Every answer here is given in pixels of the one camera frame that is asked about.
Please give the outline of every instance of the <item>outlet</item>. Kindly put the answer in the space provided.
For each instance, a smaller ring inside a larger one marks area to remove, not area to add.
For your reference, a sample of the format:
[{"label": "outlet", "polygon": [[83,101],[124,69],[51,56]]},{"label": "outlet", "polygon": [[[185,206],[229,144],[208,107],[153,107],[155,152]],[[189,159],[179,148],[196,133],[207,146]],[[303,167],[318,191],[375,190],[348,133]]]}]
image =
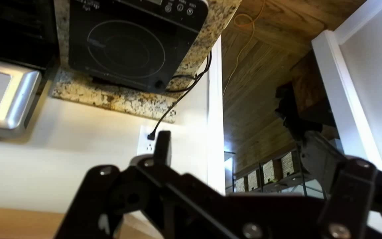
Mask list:
[{"label": "outlet", "polygon": [[147,139],[147,135],[152,131],[151,126],[140,126],[136,155],[140,154],[152,154],[155,147],[155,139]]}]

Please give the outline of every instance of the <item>stainless steel appliance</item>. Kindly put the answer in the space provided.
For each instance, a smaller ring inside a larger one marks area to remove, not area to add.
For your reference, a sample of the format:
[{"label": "stainless steel appliance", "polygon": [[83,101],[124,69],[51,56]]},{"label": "stainless steel appliance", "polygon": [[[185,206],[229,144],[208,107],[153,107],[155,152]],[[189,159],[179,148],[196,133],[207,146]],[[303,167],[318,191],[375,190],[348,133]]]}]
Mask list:
[{"label": "stainless steel appliance", "polygon": [[0,62],[0,137],[23,133],[37,102],[41,81],[37,70]]}]

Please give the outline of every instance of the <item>granite countertop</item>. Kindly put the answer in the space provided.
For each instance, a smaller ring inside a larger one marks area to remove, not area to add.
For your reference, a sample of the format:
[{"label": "granite countertop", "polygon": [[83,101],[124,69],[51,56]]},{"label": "granite countertop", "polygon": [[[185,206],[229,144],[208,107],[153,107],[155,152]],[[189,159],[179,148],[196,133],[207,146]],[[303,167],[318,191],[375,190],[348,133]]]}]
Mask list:
[{"label": "granite countertop", "polygon": [[[241,0],[207,0],[207,2],[207,20],[175,74],[195,74],[197,71]],[[69,69],[69,1],[54,0],[54,6],[61,67],[54,79],[53,97],[153,119],[160,118],[179,97],[177,94],[161,95],[98,85],[91,82],[90,77]],[[172,79],[168,89],[181,89],[188,83],[189,81],[184,78]],[[172,110],[165,121],[173,122],[173,115],[175,111]]]}]

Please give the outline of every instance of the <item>wood paneling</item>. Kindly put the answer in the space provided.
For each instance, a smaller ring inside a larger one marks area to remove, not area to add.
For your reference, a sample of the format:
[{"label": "wood paneling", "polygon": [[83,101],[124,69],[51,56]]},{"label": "wood paneling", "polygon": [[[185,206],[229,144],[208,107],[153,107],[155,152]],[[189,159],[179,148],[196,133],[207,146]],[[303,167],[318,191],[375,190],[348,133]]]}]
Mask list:
[{"label": "wood paneling", "polygon": [[310,40],[335,29],[363,0],[242,0],[222,33],[225,146],[236,171],[293,148],[274,114],[275,87],[311,49]]},{"label": "wood paneling", "polygon": [[[0,237],[50,239],[58,231],[63,214],[0,208]],[[118,237],[160,239],[161,235],[147,221],[126,215]]]}]

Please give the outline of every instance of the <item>screw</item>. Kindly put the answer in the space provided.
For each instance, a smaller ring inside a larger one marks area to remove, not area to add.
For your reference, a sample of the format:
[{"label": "screw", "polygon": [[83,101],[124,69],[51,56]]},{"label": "screw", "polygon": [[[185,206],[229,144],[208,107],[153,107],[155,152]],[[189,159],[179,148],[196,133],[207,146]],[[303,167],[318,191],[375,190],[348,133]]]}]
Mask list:
[{"label": "screw", "polygon": [[343,224],[330,223],[327,228],[330,235],[335,239],[350,239],[350,231]]},{"label": "screw", "polygon": [[145,159],[145,160],[143,162],[143,166],[145,166],[145,167],[153,166],[153,159]]},{"label": "screw", "polygon": [[103,167],[100,171],[99,171],[99,175],[108,175],[111,174],[111,167]]},{"label": "screw", "polygon": [[360,166],[360,167],[364,167],[364,168],[370,168],[370,167],[371,167],[367,162],[360,160],[360,159],[356,159],[355,163],[356,163],[358,166]]},{"label": "screw", "polygon": [[244,224],[242,233],[248,239],[254,239],[254,237],[261,237],[262,236],[261,228],[257,224],[254,224],[254,223]]}]

